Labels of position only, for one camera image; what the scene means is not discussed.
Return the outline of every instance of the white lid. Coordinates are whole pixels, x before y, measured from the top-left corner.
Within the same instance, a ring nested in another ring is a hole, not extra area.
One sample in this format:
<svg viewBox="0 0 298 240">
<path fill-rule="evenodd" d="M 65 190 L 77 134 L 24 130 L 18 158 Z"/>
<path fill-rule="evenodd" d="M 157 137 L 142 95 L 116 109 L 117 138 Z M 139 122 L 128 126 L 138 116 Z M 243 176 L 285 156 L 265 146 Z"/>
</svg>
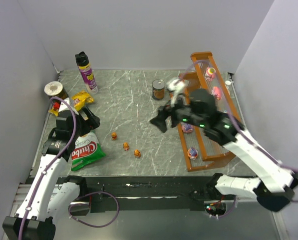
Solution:
<svg viewBox="0 0 298 240">
<path fill-rule="evenodd" d="M 44 87 L 44 92 L 48 96 L 57 96 L 62 91 L 62 89 L 63 85 L 60 82 L 52 81 Z"/>
</svg>

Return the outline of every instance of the yellow snack bag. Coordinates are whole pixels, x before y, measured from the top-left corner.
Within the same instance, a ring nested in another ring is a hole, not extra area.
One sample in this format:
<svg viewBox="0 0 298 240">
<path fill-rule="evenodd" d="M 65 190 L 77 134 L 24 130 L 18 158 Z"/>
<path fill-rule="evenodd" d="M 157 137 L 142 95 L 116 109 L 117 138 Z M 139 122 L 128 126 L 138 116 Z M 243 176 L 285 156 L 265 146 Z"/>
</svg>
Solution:
<svg viewBox="0 0 298 240">
<path fill-rule="evenodd" d="M 90 104 L 94 102 L 93 97 L 91 97 L 91 95 L 86 91 L 78 92 L 77 94 L 72 96 L 72 99 L 74 103 L 74 108 L 77 111 L 80 111 L 85 104 Z"/>
<path fill-rule="evenodd" d="M 86 91 L 80 91 L 77 94 L 72 96 L 74 108 L 77 111 L 80 111 L 85 104 L 90 104 L 94 102 L 93 97 L 87 93 Z M 51 114 L 58 116 L 59 107 L 57 105 L 52 106 L 52 108 L 48 111 Z"/>
</svg>

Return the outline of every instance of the aerosol can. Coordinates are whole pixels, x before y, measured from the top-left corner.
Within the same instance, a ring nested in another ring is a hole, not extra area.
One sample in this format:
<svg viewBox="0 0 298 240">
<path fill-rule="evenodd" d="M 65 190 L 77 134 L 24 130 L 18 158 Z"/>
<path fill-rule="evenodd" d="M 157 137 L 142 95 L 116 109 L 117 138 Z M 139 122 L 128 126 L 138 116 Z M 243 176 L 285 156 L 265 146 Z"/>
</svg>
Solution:
<svg viewBox="0 0 298 240">
<path fill-rule="evenodd" d="M 98 92 L 98 86 L 95 82 L 88 56 L 82 51 L 75 55 L 75 61 L 78 65 L 87 91 L 90 94 L 96 94 Z"/>
</svg>

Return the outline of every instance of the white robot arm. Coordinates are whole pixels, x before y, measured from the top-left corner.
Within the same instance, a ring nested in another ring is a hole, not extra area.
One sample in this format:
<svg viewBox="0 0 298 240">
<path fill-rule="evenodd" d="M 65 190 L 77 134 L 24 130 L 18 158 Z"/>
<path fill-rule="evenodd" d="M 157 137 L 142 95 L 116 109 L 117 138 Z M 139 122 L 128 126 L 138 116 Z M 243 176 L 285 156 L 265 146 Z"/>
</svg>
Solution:
<svg viewBox="0 0 298 240">
<path fill-rule="evenodd" d="M 22 239 L 53 239 L 59 217 L 68 211 L 68 206 L 76 198 L 87 194 L 85 178 L 68 176 L 61 190 L 50 200 L 58 177 L 75 149 L 77 138 L 100 126 L 100 119 L 88 108 L 82 108 L 87 116 L 87 119 L 84 119 L 70 106 L 69 98 L 65 99 L 65 102 L 67 104 L 60 105 L 56 127 L 51 130 L 43 145 L 39 169 L 25 200 L 15 216 L 7 216 L 3 222 L 2 227 L 10 240 L 18 239 L 20 233 L 22 236 L 19 238 Z"/>
<path fill-rule="evenodd" d="M 241 123 L 242 131 L 238 132 L 228 114 L 217 111 L 215 99 L 207 90 L 194 90 L 189 96 L 190 104 L 186 105 L 178 97 L 184 88 L 185 84 L 179 79 L 170 80 L 167 89 L 173 91 L 171 104 L 159 107 L 158 115 L 150 122 L 163 133 L 167 130 L 165 120 L 169 116 L 171 127 L 185 122 L 203 128 L 205 136 L 234 153 L 257 175 L 244 178 L 216 173 L 208 184 L 209 195 L 213 195 L 214 199 L 221 195 L 257 199 L 262 206 L 274 212 L 289 204 L 294 196 L 293 189 L 298 185 L 298 172 L 284 169 L 271 161 L 259 150 L 262 147 Z"/>
</svg>

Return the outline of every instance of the wooden rack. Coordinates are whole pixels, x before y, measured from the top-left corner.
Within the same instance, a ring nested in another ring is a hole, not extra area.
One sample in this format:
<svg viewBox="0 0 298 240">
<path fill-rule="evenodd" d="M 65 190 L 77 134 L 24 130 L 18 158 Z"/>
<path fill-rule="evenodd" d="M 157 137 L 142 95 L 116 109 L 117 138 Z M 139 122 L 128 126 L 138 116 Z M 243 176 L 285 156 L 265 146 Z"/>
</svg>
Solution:
<svg viewBox="0 0 298 240">
<path fill-rule="evenodd" d="M 195 65 L 195 71 L 184 76 L 184 80 L 189 81 L 189 85 L 185 90 L 186 96 L 195 89 L 204 88 L 211 92 L 213 87 L 221 87 L 225 96 L 217 101 L 217 106 L 220 111 L 224 111 L 227 107 L 224 97 L 227 99 L 228 105 L 233 115 L 240 120 L 237 109 L 235 108 L 229 92 L 226 89 L 225 83 L 221 77 L 220 71 L 215 64 L 211 52 L 195 52 L 191 55 L 192 62 L 197 60 L 205 60 L 206 63 Z M 205 79 L 205 71 L 207 67 L 213 67 L 216 70 L 216 77 L 212 81 Z M 189 172 L 222 168 L 227 165 L 235 155 L 225 148 L 218 145 L 216 142 L 204 136 L 203 130 L 199 127 L 194 127 L 192 133 L 183 133 L 181 125 L 178 125 L 178 132 L 183 149 L 184 159 Z M 188 148 L 195 147 L 199 151 L 199 155 L 195 160 L 190 160 L 187 155 Z"/>
</svg>

